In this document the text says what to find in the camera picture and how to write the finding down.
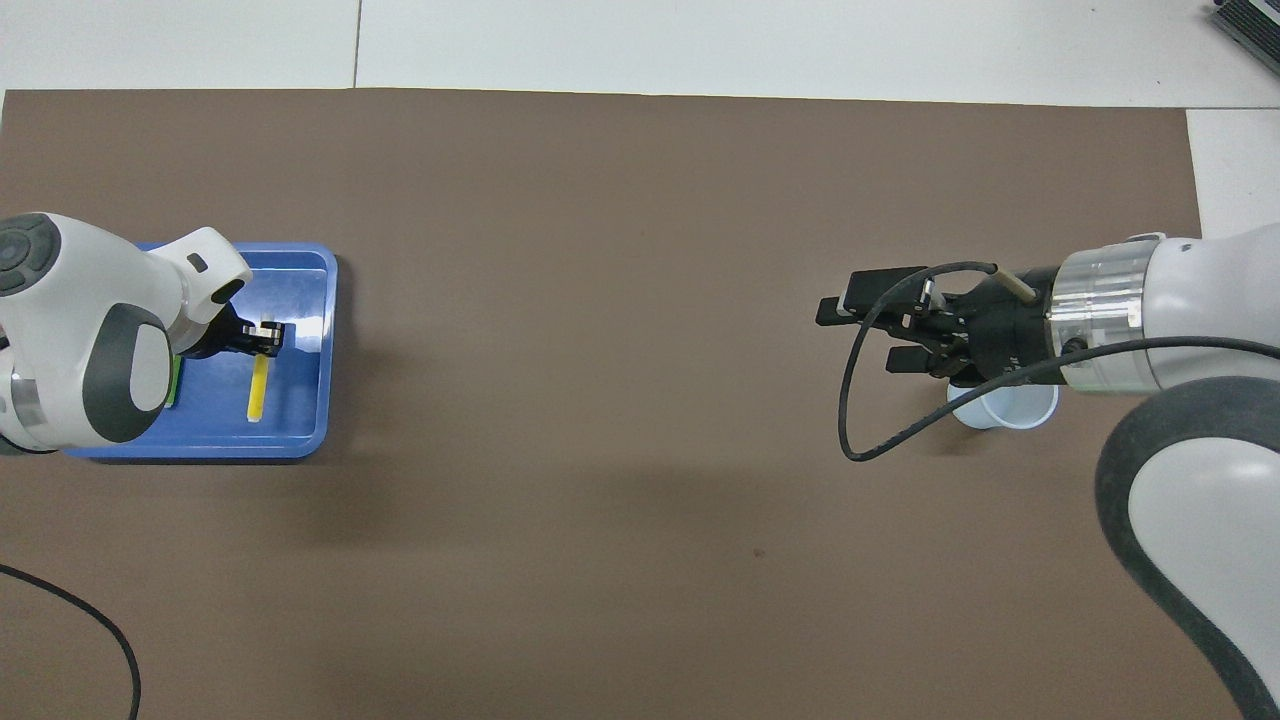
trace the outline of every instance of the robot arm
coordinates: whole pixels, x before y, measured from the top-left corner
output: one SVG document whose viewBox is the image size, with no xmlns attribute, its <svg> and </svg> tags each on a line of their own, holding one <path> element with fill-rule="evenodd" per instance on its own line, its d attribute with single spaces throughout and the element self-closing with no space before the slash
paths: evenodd
<svg viewBox="0 0 1280 720">
<path fill-rule="evenodd" d="M 1280 224 L 1212 241 L 1147 234 L 1076 252 L 1057 268 L 1016 273 L 1034 291 L 1020 297 L 995 275 L 951 295 L 922 268 L 865 270 L 820 302 L 818 324 L 870 323 L 915 343 L 890 351 L 891 373 L 959 387 L 1019 378 L 1153 395 L 1102 450 L 1102 529 L 1243 716 L 1280 719 L 1277 265 Z M 873 315 L 876 306 L 884 311 Z M 1102 355 L 1124 346 L 1137 351 Z M 1083 361 L 1070 363 L 1073 354 Z"/>
<path fill-rule="evenodd" d="M 1212 336 L 1280 345 L 1280 224 L 1224 240 L 1137 236 L 1085 250 L 1060 266 L 1015 275 L 1036 291 L 1019 299 L 996 275 L 964 295 L 938 292 L 924 278 L 887 299 L 873 320 L 916 343 L 890 351 L 891 373 L 928 373 L 975 387 L 1014 370 L 1124 341 Z M 896 281 L 923 268 L 861 270 L 844 295 L 818 306 L 819 325 L 860 323 Z M 1080 392 L 1152 395 L 1224 375 L 1280 380 L 1280 364 L 1224 348 L 1158 348 L 1111 355 L 1030 382 Z"/>
<path fill-rule="evenodd" d="M 31 452 L 128 442 L 159 415 L 173 354 L 274 355 L 279 325 L 229 305 L 251 278 L 211 228 L 143 252 L 61 215 L 0 220 L 0 437 Z"/>
</svg>

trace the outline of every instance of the blue tray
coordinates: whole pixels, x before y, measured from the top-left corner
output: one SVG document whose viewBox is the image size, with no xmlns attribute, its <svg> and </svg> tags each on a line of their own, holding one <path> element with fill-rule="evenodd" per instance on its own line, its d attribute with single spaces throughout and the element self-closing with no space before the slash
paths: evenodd
<svg viewBox="0 0 1280 720">
<path fill-rule="evenodd" d="M 143 250 L 154 245 L 141 245 Z M 177 401 L 132 442 L 68 451 L 102 460 L 296 460 L 315 452 L 329 429 L 338 260 L 311 242 L 243 242 L 236 249 L 253 281 L 232 304 L 246 320 L 287 323 L 271 360 L 262 419 L 246 418 L 253 359 L 221 352 L 184 360 Z"/>
</svg>

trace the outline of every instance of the black button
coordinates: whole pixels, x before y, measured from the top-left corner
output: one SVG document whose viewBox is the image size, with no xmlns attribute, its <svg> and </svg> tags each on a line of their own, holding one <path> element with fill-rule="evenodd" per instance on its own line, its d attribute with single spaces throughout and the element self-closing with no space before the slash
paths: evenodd
<svg viewBox="0 0 1280 720">
<path fill-rule="evenodd" d="M 0 292 L 5 292 L 15 287 L 22 287 L 23 282 L 26 282 L 26 278 L 22 277 L 22 273 L 15 273 L 15 272 L 0 273 Z"/>
<path fill-rule="evenodd" d="M 54 255 L 54 238 L 46 233 L 36 233 L 31 237 L 31 254 L 27 255 L 27 266 L 35 272 L 41 272 Z"/>
<path fill-rule="evenodd" d="M 27 259 L 31 251 L 31 241 L 27 233 L 8 231 L 0 233 L 0 270 L 12 270 Z"/>
</svg>

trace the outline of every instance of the brown table surface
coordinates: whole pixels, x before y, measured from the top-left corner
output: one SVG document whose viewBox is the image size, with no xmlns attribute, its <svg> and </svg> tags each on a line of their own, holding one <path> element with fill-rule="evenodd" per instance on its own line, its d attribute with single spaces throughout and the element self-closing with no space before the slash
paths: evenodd
<svg viewBox="0 0 1280 720">
<path fill-rule="evenodd" d="M 0 215 L 342 261 L 292 466 L 4 459 L 0 561 L 115 619 L 142 717 L 1208 717 L 1093 511 L 1132 398 L 835 438 L 847 273 L 1198 233 L 1176 110 L 458 91 L 10 92 Z M 855 380 L 870 445 L 941 402 Z M 233 392 L 243 392 L 234 388 Z M 0 582 L 0 716 L 123 717 Z"/>
</svg>

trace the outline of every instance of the white cup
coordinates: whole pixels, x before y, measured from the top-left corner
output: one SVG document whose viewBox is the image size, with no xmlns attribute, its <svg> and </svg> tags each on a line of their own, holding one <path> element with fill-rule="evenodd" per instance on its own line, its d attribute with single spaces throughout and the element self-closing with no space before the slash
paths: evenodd
<svg viewBox="0 0 1280 720">
<path fill-rule="evenodd" d="M 947 400 L 955 400 L 972 388 L 947 384 Z M 1057 410 L 1057 386 L 1002 387 L 956 407 L 952 415 L 970 428 L 987 430 L 1009 428 L 1029 430 L 1048 420 Z"/>
</svg>

